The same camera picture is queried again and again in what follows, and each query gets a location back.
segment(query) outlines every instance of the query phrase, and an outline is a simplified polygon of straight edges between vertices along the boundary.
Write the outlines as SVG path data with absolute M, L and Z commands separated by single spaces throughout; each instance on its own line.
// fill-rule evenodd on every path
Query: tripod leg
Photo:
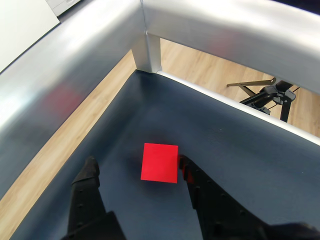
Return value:
M 267 96 L 267 94 L 264 91 L 261 91 L 253 96 L 248 97 L 245 100 L 242 100 L 240 103 L 244 104 L 244 105 L 248 105 L 248 104 L 251 104 L 257 100 L 263 99 L 266 96 Z
M 251 89 L 249 89 L 246 86 L 242 86 L 240 83 L 238 84 L 238 86 L 246 93 L 248 94 L 250 97 L 254 96 L 256 93 L 254 91 L 252 91 Z
M 291 106 L 291 99 L 286 98 L 285 100 L 283 100 L 283 105 L 282 105 L 281 115 L 280 115 L 281 121 L 284 121 L 286 123 L 288 122 L 290 106 Z
M 262 81 L 247 81 L 247 82 L 237 82 L 237 83 L 230 83 L 227 84 L 227 87 L 238 86 L 241 84 L 242 86 L 268 86 L 272 85 L 276 82 L 276 78 L 272 78 L 271 80 L 262 80 Z

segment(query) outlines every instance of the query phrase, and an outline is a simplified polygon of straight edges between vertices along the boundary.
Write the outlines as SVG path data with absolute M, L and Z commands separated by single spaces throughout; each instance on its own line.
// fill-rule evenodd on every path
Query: black tripod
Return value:
M 282 80 L 277 81 L 274 77 L 271 80 L 238 82 L 227 84 L 226 86 L 240 87 L 243 91 L 245 91 L 246 94 L 249 95 L 247 99 L 242 100 L 240 103 L 257 109 L 265 114 L 270 115 L 270 110 L 267 109 L 265 105 L 271 101 L 274 101 L 276 105 L 282 105 L 280 120 L 284 122 L 288 121 L 291 102 L 296 99 L 296 94 L 289 90 L 293 84 Z M 265 87 L 262 88 L 259 93 L 255 93 L 247 86 Z

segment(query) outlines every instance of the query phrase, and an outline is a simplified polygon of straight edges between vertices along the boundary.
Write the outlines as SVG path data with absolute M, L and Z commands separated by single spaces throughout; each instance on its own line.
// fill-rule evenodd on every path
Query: metal post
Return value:
M 145 33 L 132 48 L 136 69 L 148 73 L 162 70 L 160 37 Z

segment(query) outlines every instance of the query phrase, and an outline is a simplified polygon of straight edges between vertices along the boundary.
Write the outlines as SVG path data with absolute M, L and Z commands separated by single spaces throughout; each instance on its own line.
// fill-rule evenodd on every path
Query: black cable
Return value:
M 292 92 L 294 93 L 295 91 L 297 91 L 300 87 L 297 87 L 295 90 L 293 90 Z M 272 107 L 269 107 L 268 110 L 272 109 L 273 107 L 277 106 L 278 104 L 273 105 Z

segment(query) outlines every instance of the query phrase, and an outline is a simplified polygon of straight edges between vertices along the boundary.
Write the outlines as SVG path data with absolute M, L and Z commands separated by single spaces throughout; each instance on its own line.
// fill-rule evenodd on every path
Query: white wall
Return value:
M 0 0 L 0 72 L 58 23 L 45 0 Z

